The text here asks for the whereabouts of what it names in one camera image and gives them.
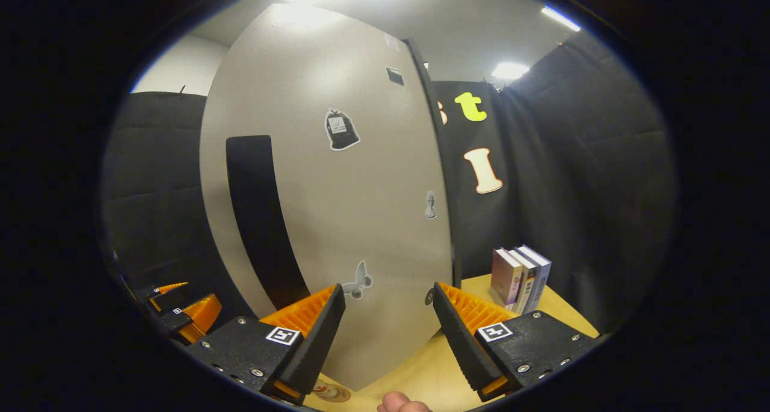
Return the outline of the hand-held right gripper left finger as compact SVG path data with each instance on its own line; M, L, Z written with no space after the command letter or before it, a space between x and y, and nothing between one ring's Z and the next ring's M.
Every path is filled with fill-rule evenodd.
M315 387L345 310L343 286L335 283L262 319L231 319L183 351L255 395L302 405Z

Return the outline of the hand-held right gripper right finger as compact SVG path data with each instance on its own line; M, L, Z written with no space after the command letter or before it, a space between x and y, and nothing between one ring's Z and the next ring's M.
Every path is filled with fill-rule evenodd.
M481 401L546 380L597 344L542 310L514 316L457 287L437 281L432 305L461 373Z

